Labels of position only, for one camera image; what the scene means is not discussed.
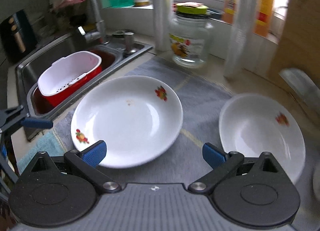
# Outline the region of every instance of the green lid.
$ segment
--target green lid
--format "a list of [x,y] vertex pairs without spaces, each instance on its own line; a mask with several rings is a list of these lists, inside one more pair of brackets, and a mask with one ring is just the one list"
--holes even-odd
[[206,14],[208,7],[194,2],[177,3],[177,11],[186,14]]

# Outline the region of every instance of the glass jar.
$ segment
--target glass jar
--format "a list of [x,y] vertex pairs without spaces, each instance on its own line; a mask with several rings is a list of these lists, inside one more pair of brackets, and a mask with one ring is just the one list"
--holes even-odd
[[171,20],[170,44],[175,63],[189,68],[201,67],[212,45],[213,26],[208,20],[207,6],[179,3]]

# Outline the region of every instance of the barcode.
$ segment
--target barcode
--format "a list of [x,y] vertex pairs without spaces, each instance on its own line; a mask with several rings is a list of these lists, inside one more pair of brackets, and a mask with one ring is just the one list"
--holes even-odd
[[227,4],[227,8],[234,10],[235,9],[235,0],[229,0]]

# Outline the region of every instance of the plate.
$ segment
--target plate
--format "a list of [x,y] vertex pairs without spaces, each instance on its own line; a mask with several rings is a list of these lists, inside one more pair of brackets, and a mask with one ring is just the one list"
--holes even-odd
[[231,98],[221,110],[219,131],[225,152],[245,157],[271,152],[293,183],[302,173],[306,150],[293,116],[275,100],[257,94]]
[[164,153],[178,137],[182,121],[181,102],[167,84],[125,76],[102,83],[81,100],[71,136],[79,151],[105,141],[107,155],[100,165],[129,168]]

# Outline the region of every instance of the stainless steel sink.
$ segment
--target stainless steel sink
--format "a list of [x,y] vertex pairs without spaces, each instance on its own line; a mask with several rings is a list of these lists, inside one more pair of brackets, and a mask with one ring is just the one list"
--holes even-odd
[[[99,45],[98,42],[93,42],[88,45],[83,38],[79,38],[76,34],[63,35],[32,55],[26,57],[17,65],[16,82],[19,104],[27,107],[30,115],[33,117],[54,120],[101,81],[128,62],[147,52],[152,46],[135,42],[134,48],[137,51],[130,56],[126,56],[124,55],[125,44],[123,39],[110,37],[110,42],[107,44]],[[47,100],[42,97],[38,89],[38,78],[53,62],[61,57],[68,56],[81,50],[92,51],[102,58],[102,72],[58,106],[52,107]],[[24,130],[28,140],[31,140],[40,132],[39,129],[24,128]]]

